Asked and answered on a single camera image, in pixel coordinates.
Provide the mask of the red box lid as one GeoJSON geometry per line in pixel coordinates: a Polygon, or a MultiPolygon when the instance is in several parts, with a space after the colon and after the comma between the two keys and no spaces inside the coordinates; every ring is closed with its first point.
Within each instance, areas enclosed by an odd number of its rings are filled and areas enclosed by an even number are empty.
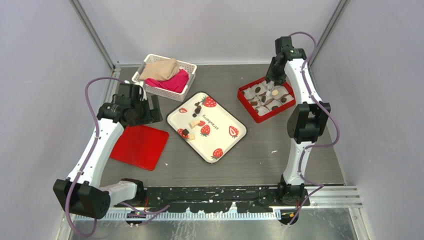
{"type": "Polygon", "coordinates": [[[169,133],[146,125],[124,129],[110,158],[144,170],[153,171],[165,149],[169,133]]]}

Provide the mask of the red chocolate box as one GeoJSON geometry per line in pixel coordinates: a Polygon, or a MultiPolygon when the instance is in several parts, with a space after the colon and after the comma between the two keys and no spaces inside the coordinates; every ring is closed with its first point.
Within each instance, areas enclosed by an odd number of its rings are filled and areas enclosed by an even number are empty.
{"type": "Polygon", "coordinates": [[[244,106],[244,108],[248,111],[248,113],[252,116],[252,118],[254,119],[256,123],[261,123],[283,111],[288,110],[289,108],[295,105],[296,101],[295,101],[294,91],[287,82],[285,82],[283,85],[274,85],[272,91],[273,90],[278,90],[279,91],[278,95],[272,96],[272,93],[271,95],[267,95],[267,82],[264,77],[258,80],[255,80],[251,83],[248,83],[238,89],[237,98],[239,99],[241,104],[244,106]],[[255,88],[257,87],[260,87],[259,92],[255,92],[255,88]],[[242,91],[249,88],[255,92],[256,96],[253,99],[247,100],[242,94],[242,91]],[[261,101],[261,98],[263,96],[266,97],[265,102],[261,101]],[[287,101],[281,102],[281,98],[287,98],[287,101]],[[258,108],[259,106],[266,106],[268,103],[272,102],[273,100],[280,101],[282,103],[282,106],[273,111],[270,111],[269,113],[263,116],[258,116],[255,109],[258,108]],[[251,102],[257,102],[257,105],[252,106],[251,102]]]}

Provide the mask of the metal tongs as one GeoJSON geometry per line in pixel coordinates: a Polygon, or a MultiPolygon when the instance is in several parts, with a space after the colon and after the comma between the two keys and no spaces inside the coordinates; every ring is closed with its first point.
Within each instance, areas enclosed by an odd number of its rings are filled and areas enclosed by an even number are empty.
{"type": "Polygon", "coordinates": [[[273,90],[273,88],[274,88],[274,85],[275,85],[275,82],[274,81],[272,81],[272,80],[270,80],[268,83],[267,83],[267,92],[266,92],[266,94],[269,96],[269,95],[271,95],[271,92],[272,92],[272,90],[273,90]]]}

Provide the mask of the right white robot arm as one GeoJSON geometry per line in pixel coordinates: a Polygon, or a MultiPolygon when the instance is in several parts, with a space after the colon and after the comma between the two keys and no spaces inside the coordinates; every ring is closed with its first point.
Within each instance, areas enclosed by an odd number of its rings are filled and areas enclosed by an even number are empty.
{"type": "Polygon", "coordinates": [[[265,75],[271,86],[290,81],[295,108],[287,122],[291,139],[285,171],[278,184],[277,198],[283,205],[291,205],[306,194],[305,170],[312,147],[324,133],[331,106],[317,94],[308,69],[308,58],[302,48],[295,48],[291,36],[275,40],[275,56],[265,75]]]}

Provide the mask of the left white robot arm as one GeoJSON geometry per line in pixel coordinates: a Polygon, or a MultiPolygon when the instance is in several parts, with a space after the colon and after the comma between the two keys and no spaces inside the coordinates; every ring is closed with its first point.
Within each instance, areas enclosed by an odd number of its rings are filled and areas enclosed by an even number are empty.
{"type": "Polygon", "coordinates": [[[151,97],[150,108],[144,84],[120,83],[112,102],[104,103],[95,116],[96,126],[74,169],[66,179],[53,185],[64,211],[96,220],[102,219],[110,207],[128,201],[141,206],[146,200],[143,182],[123,178],[118,183],[101,187],[100,181],[108,159],[126,127],[163,120],[157,96],[151,97]]]}

